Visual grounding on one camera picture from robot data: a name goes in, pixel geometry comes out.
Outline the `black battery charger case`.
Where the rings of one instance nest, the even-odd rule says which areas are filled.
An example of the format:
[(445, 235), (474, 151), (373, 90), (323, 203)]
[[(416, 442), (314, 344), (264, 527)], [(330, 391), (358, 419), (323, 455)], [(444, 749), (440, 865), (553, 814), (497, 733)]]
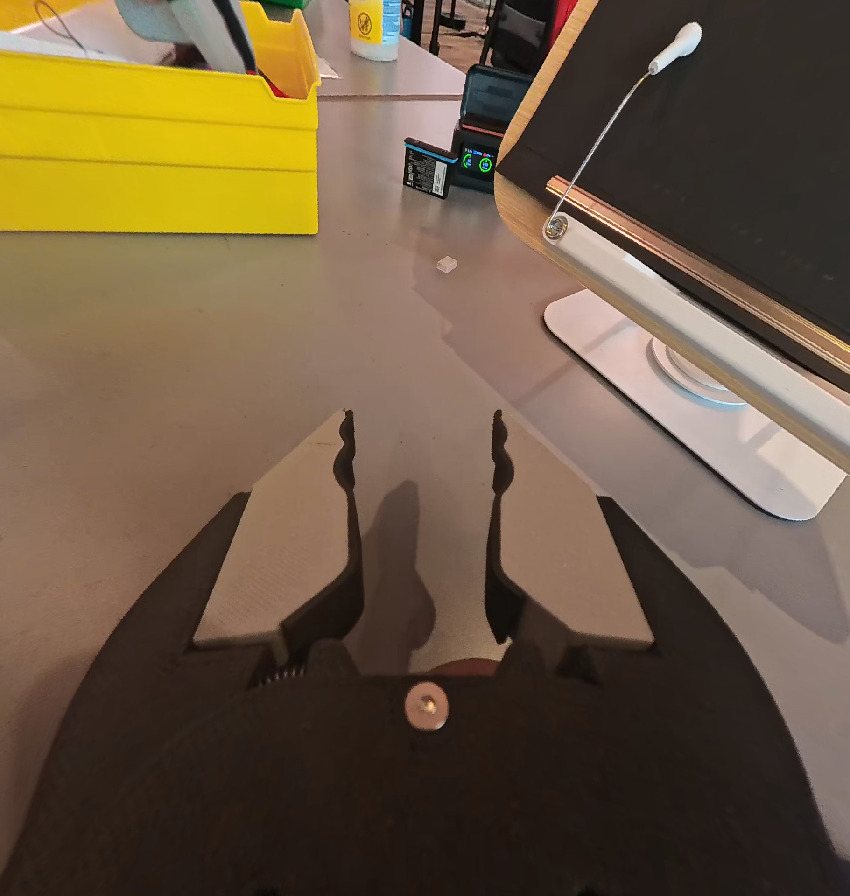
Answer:
[(469, 69), (453, 129), (453, 185), (494, 193), (502, 140), (532, 81), (533, 75), (480, 63)]

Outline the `white bottle yellow label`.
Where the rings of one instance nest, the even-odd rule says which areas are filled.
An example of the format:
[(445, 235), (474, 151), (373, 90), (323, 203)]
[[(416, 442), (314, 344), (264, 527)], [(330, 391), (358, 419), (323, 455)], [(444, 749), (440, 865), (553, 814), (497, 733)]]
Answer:
[(351, 51), (374, 62), (398, 58), (401, 1), (348, 1)]

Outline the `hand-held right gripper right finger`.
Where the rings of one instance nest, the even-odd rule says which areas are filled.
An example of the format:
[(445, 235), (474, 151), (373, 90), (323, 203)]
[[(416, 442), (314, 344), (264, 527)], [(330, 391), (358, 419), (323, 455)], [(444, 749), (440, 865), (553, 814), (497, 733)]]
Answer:
[(497, 644), (649, 648), (650, 625), (593, 488), (501, 410), (490, 455), (484, 606)]

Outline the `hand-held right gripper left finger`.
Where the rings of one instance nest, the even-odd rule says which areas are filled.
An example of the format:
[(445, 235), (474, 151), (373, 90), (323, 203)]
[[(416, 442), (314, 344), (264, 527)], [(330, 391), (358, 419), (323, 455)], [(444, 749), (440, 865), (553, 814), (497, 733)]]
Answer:
[(353, 412), (325, 420), (253, 486), (194, 635), (199, 648), (311, 648), (364, 609)]

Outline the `yellow storage bin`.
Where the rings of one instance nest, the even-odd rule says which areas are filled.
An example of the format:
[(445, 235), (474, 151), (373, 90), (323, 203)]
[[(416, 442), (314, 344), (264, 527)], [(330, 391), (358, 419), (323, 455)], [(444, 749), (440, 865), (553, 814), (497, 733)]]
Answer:
[(0, 49), (0, 231), (317, 233), (307, 23), (242, 11), (260, 74)]

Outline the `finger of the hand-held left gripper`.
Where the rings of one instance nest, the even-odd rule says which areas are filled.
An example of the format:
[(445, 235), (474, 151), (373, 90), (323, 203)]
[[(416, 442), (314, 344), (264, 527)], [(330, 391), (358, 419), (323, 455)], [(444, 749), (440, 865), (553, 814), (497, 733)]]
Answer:
[(256, 74), (257, 62), (239, 1), (168, 1), (184, 35), (214, 71)]

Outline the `white stand base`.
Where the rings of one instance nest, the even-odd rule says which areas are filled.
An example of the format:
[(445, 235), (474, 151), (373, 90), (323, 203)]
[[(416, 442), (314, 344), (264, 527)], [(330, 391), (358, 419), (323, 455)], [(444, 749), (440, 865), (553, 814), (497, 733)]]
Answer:
[(757, 509), (815, 518), (846, 473), (587, 289), (544, 312), (549, 332)]

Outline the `white paper roll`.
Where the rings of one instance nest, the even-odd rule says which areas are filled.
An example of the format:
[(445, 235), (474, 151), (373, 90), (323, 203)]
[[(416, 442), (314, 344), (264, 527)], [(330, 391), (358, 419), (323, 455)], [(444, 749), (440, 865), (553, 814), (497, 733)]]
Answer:
[(78, 43), (64, 44), (56, 41), (34, 39), (25, 37), (20, 33), (2, 30), (0, 30), (0, 52), (61, 58), (85, 58), (89, 60), (117, 63), (128, 62), (128, 60), (123, 59), (120, 56), (85, 49)]

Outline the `white stand ledge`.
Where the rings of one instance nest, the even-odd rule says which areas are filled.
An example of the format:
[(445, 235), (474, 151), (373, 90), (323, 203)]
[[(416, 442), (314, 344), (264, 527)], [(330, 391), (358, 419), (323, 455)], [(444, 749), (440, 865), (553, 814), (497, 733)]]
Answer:
[(541, 231), (547, 252), (599, 297), (850, 474), (845, 400), (565, 212), (550, 213)]

